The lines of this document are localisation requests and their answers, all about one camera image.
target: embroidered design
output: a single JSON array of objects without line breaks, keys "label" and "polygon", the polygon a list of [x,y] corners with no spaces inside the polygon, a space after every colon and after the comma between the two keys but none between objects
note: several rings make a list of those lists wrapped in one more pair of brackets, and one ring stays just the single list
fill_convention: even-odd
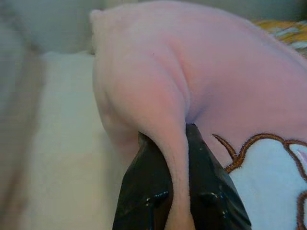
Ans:
[{"label": "embroidered design", "polygon": [[[298,144],[298,145],[307,147],[307,143],[305,142],[302,142],[300,140],[284,140],[283,138],[277,135],[274,135],[274,134],[261,133],[261,134],[254,135],[250,139],[248,139],[248,141],[246,141],[243,144],[239,154],[236,154],[236,151],[234,150],[234,148],[225,139],[215,134],[213,136],[226,148],[231,159],[233,160],[233,162],[225,168],[227,173],[231,173],[233,170],[241,167],[241,165],[244,162],[247,150],[255,142],[262,140],[262,139],[273,139],[273,140],[277,140],[282,143],[284,149],[289,153],[291,158],[295,161],[301,177],[305,180],[305,182],[307,182],[307,175],[304,170],[304,166],[302,165],[302,162],[290,149],[290,145],[293,145],[293,144]],[[305,153],[303,151],[298,150],[298,154],[302,155],[302,159],[305,159],[307,157],[305,156]],[[296,213],[296,224],[297,224],[296,229],[297,230],[307,230],[304,224],[304,216],[305,216],[304,205],[305,205],[306,199],[307,199],[307,190],[303,191],[297,199],[297,206],[296,206],[297,207],[297,213]]]}]

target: white bedsheet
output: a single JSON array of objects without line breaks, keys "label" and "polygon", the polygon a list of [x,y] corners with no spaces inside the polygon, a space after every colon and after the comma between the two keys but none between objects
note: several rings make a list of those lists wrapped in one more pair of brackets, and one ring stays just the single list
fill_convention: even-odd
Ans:
[{"label": "white bedsheet", "polygon": [[23,230],[109,230],[125,167],[92,93],[93,57],[47,53]]}]

